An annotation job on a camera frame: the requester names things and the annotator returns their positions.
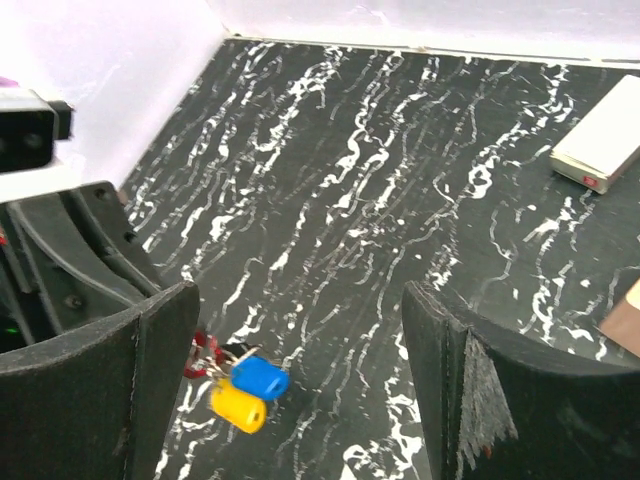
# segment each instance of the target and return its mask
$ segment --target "small cardboard box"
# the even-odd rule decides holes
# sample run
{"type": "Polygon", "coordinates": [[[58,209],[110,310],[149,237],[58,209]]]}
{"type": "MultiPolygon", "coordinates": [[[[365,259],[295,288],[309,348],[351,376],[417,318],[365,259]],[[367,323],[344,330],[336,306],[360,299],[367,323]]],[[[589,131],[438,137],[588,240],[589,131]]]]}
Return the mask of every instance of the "small cardboard box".
{"type": "Polygon", "coordinates": [[[640,357],[640,280],[600,324],[600,331],[640,357]]]}
{"type": "Polygon", "coordinates": [[[626,75],[551,151],[551,167],[600,194],[640,156],[640,77],[626,75]]]}

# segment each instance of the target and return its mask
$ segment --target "yellow cylinder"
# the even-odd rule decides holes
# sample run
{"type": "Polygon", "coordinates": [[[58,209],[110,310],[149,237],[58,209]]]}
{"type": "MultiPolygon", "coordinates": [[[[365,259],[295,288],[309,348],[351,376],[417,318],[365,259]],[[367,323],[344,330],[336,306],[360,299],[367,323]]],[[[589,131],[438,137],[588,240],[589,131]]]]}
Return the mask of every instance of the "yellow cylinder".
{"type": "Polygon", "coordinates": [[[228,378],[221,378],[213,387],[211,409],[245,433],[256,433],[267,419],[264,401],[238,390],[228,378]]]}

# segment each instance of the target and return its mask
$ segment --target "white wall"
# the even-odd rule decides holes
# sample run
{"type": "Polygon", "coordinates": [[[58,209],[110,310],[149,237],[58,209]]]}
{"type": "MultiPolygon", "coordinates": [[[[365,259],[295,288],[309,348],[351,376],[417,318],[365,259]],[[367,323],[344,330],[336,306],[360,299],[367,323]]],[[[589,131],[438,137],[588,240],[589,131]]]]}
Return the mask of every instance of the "white wall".
{"type": "Polygon", "coordinates": [[[78,182],[119,186],[222,38],[206,0],[2,0],[0,76],[53,87],[77,113],[57,153],[68,171],[0,176],[0,201],[78,182]]]}
{"type": "Polygon", "coordinates": [[[640,60],[640,0],[209,0],[248,37],[640,60]]]}

